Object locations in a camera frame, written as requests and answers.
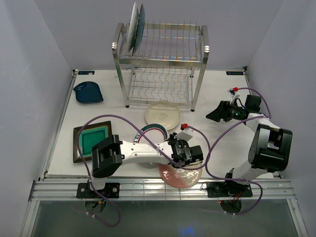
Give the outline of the cream and pink branch plate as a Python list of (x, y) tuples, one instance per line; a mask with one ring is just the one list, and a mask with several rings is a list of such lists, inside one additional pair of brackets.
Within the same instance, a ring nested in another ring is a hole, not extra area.
[(183, 170), (174, 168), (170, 164), (158, 164), (158, 170), (162, 179), (170, 186), (178, 189), (186, 189), (194, 186), (202, 175), (202, 169), (196, 170), (200, 167), (200, 163), (192, 165), (194, 170)]

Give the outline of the white green red rimmed plate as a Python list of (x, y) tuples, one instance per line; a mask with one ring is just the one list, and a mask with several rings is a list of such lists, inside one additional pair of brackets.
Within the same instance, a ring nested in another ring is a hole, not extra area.
[[(155, 144), (163, 142), (168, 138), (168, 133), (165, 127), (157, 123), (144, 126), (141, 128), (141, 131)], [(139, 132), (136, 134), (133, 142), (149, 144), (149, 142)]]

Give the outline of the cream bear plate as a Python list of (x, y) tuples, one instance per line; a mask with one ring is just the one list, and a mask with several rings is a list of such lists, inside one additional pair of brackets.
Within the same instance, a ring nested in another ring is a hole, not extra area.
[(181, 111), (176, 106), (167, 101), (153, 102), (145, 111), (147, 124), (157, 123), (166, 130), (174, 129), (181, 120)]

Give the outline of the red and teal plate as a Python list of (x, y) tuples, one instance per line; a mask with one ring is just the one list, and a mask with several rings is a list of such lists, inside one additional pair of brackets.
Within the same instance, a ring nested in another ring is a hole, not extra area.
[(134, 46), (135, 37), (136, 37), (136, 30), (137, 30), (137, 25), (138, 25), (138, 18), (139, 18), (138, 5), (135, 2), (133, 5), (128, 35), (127, 35), (127, 42), (126, 42), (127, 52), (130, 52)]

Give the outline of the dark teal blossom plate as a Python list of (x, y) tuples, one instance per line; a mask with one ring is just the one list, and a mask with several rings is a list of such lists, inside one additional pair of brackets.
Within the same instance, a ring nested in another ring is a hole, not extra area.
[(132, 55), (135, 55), (137, 50), (140, 48), (142, 38), (143, 38), (145, 23), (146, 23), (145, 8), (144, 8), (144, 5), (141, 4), (140, 13), (139, 13), (139, 21), (138, 21), (138, 26), (137, 26), (137, 31), (136, 31), (135, 44), (133, 47)]

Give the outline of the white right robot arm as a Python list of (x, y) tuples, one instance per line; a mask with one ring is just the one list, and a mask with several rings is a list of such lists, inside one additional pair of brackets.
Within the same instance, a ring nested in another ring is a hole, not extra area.
[(217, 197), (251, 197), (250, 181), (257, 177), (286, 169), (292, 143), (292, 131), (282, 129), (267, 118), (260, 117), (261, 97), (248, 95), (245, 105), (236, 101), (221, 101), (219, 106), (206, 115), (215, 122), (242, 120), (254, 132), (248, 159), (237, 168), (232, 168), (222, 182), (208, 182), (207, 195)]

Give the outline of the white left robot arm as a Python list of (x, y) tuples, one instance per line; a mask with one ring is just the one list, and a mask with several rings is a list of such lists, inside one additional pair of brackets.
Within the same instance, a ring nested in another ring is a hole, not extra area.
[(161, 178), (170, 186), (185, 189), (194, 186), (202, 175), (200, 165), (203, 153), (200, 146), (190, 147), (176, 133), (155, 144), (132, 143), (112, 135), (92, 148), (92, 170), (87, 190), (93, 197), (104, 191), (105, 179), (112, 176), (120, 166), (132, 163), (153, 163), (158, 166)]

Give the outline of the stainless steel dish rack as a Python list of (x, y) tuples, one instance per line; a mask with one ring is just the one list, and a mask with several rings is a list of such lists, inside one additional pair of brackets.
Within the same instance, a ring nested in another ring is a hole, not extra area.
[(208, 27), (146, 23), (136, 52), (125, 49), (128, 30), (118, 23), (112, 42), (124, 106), (162, 102), (194, 112), (210, 53)]

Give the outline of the dark blue irregular dish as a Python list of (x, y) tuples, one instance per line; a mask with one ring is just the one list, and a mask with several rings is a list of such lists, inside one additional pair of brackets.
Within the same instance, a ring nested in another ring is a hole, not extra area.
[(100, 87), (92, 81), (84, 81), (73, 88), (76, 100), (81, 104), (93, 104), (103, 102)]

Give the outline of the square black teal plate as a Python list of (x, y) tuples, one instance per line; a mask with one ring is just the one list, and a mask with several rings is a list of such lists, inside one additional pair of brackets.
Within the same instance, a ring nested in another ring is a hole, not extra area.
[(88, 125), (78, 136), (81, 129), (75, 127), (73, 129), (73, 163), (80, 163), (82, 159), (79, 155), (79, 150), (76, 142), (79, 141), (79, 146), (86, 161), (91, 161), (91, 149), (94, 145), (101, 142), (108, 136), (112, 135), (112, 125), (110, 121), (104, 121)]

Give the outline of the left blue table label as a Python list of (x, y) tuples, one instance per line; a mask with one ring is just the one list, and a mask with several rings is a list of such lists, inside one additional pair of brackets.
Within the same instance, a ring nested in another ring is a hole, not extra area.
[(94, 75), (94, 71), (79, 71), (78, 75)]

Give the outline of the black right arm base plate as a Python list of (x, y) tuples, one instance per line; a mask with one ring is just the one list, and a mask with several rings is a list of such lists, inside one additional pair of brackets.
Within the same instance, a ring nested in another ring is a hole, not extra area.
[(207, 182), (206, 190), (209, 198), (233, 198), (235, 196), (249, 198), (253, 196), (250, 185), (242, 185), (234, 181)]

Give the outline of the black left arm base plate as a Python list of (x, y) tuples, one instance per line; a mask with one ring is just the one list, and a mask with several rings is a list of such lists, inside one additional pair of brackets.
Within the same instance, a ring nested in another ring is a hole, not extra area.
[[(97, 191), (106, 198), (119, 198), (120, 183), (105, 183), (104, 187)], [(78, 184), (76, 198), (100, 198), (100, 196), (86, 182)]]

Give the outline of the aluminium front rail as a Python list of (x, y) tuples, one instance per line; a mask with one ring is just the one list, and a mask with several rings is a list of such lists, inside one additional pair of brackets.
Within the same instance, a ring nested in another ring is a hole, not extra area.
[[(211, 179), (202, 179), (191, 188), (177, 189), (162, 179), (112, 179), (109, 183), (119, 183), (118, 201), (150, 200), (231, 200), (230, 196), (208, 197), (206, 184)], [(262, 199), (295, 199), (296, 195), (288, 179), (259, 179), (263, 188)], [(29, 195), (29, 201), (40, 200), (96, 200), (96, 195), (86, 194), (86, 187), (79, 187), (85, 179), (65, 179), (35, 181)]]

